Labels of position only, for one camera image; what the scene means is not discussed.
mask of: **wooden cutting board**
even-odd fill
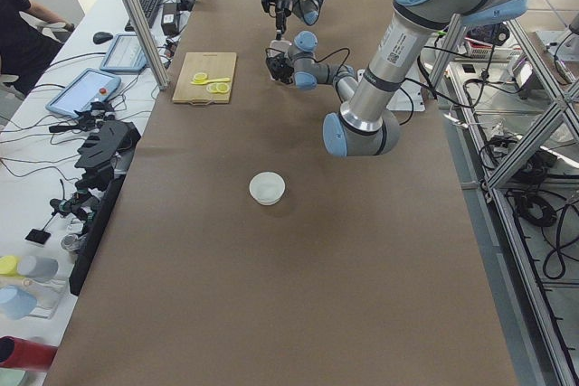
[[[179,74],[174,103],[188,104],[224,104],[229,103],[233,89],[233,74],[237,53],[234,52],[189,52],[185,55],[183,68]],[[197,72],[205,72],[208,79],[229,77],[230,89],[226,94],[212,94],[206,89],[206,85],[193,85],[191,81]]]

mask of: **metal rack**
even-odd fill
[[[552,137],[562,126],[566,126],[574,140],[574,147],[567,149],[579,156],[579,115],[574,106],[574,102],[579,101],[579,82],[564,90],[545,66],[520,24],[517,21],[511,21],[508,23],[508,27],[532,64],[533,70],[544,88],[541,104],[533,107],[532,102],[522,102],[521,107],[517,109],[487,108],[487,106],[485,106],[485,110],[463,108],[460,110],[460,115],[464,119],[463,126],[468,126],[470,139],[473,147],[476,148],[474,152],[471,150],[474,155],[479,154],[477,151],[481,150],[488,140],[486,137],[488,131],[481,127],[481,122],[489,122],[491,126],[494,120],[496,126],[498,124],[497,119],[503,118],[507,120],[504,122],[505,124],[518,127],[524,125],[523,128],[519,128],[519,130],[524,131],[519,132],[518,141],[509,149],[508,154],[499,161],[498,165],[492,165],[489,162],[484,164],[485,156],[480,155],[483,160],[480,170],[484,176],[479,186],[484,189],[489,207],[498,212],[502,229],[507,234],[508,244],[517,265],[517,272],[524,284],[558,384],[574,386],[578,384],[577,373],[579,372],[579,354],[577,354],[579,353],[579,346],[577,346],[579,345],[579,263],[571,264],[568,267],[565,278],[551,279],[546,276],[542,271],[542,264],[552,258],[552,256],[547,258],[546,239],[548,237],[537,227],[515,217],[514,205],[509,196],[512,189],[517,188],[517,185],[513,183],[513,175],[541,147],[545,149],[545,144],[551,144],[547,148],[553,147]],[[455,16],[443,48],[456,51],[466,31],[467,29],[461,24],[460,18]],[[441,52],[437,56],[431,76],[434,86],[441,83],[450,60],[451,55],[446,52]],[[472,101],[462,88],[464,81],[460,79],[457,65],[460,64],[453,63],[450,66],[448,77],[460,103],[470,105]],[[486,62],[481,62],[479,67],[485,68]],[[506,67],[507,64],[503,63],[495,67],[495,70],[501,71]],[[562,161],[558,166],[552,170],[556,171],[563,168],[565,171],[571,170],[574,171],[574,174],[579,174],[579,167],[570,168],[565,165],[565,161]],[[579,192],[579,180],[556,181],[547,185],[549,191],[554,190],[555,193],[560,193],[563,198],[570,198],[575,195],[575,192]],[[549,199],[559,209],[565,204],[565,201],[554,195]],[[566,227],[562,229],[563,236],[568,239],[579,235],[579,215],[574,216],[574,218],[571,224],[566,224]],[[579,248],[576,248],[575,252],[575,256],[579,256]],[[547,264],[547,267],[553,267],[553,262]]]

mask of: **table surface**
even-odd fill
[[[110,42],[95,45],[92,35],[97,31],[124,33],[124,26],[128,16],[121,0],[98,0],[87,13],[71,38],[62,47],[54,61],[60,61],[72,56],[90,52],[105,52]],[[159,45],[165,37],[160,26],[161,17],[157,18],[152,28]],[[81,57],[76,60],[63,62],[50,68],[39,80],[42,83],[56,83],[67,85],[86,68],[97,69],[102,61],[102,55]],[[135,79],[136,75],[123,75],[120,88]],[[50,115],[44,107],[60,89],[55,87],[40,87],[33,91],[14,114],[14,123],[8,123],[5,131],[0,135],[0,156],[9,159],[21,159],[29,162],[54,162],[65,157],[60,163],[18,163],[5,161],[16,174],[26,174],[35,169],[54,165],[62,171],[71,182],[64,182],[64,189],[68,195],[74,191],[72,178],[81,175],[81,170],[74,168],[79,158],[77,149],[88,133],[68,132],[55,137],[49,134],[48,126],[63,122],[64,118],[48,117],[40,126],[19,131],[19,127],[29,127],[41,118]],[[150,69],[145,69],[138,81],[125,92],[126,101],[114,100],[117,107],[117,118],[133,122],[141,134],[144,133],[147,119],[155,103],[158,88]],[[61,219],[56,217],[48,226],[47,231],[52,234],[47,243],[41,247],[24,237],[32,228],[40,229],[50,218],[52,208],[49,201],[52,198],[62,197],[60,179],[62,174],[54,169],[45,169],[25,178],[16,178],[0,166],[0,255],[13,254],[17,256],[39,255],[55,258],[59,261],[59,275],[70,275],[74,257],[61,248],[61,239],[68,233],[67,226],[71,216]],[[33,339],[58,345],[64,334],[66,325],[77,297],[68,294],[59,303],[54,315],[50,319],[26,317],[18,321],[8,320],[0,316],[0,328],[4,335],[10,334],[22,338]],[[38,386],[43,382],[43,374],[29,372],[23,386]]]
[[[391,2],[328,0],[318,57],[365,67]],[[260,0],[192,17],[45,385],[517,384],[437,108],[336,159],[337,96],[269,79]],[[171,103],[186,52],[238,53],[229,105]]]

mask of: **yellow lid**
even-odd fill
[[[20,259],[14,255],[0,258],[0,275],[14,276],[18,274],[17,267]]]

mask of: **red can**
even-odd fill
[[[47,372],[57,349],[52,345],[4,336],[0,338],[0,367]]]

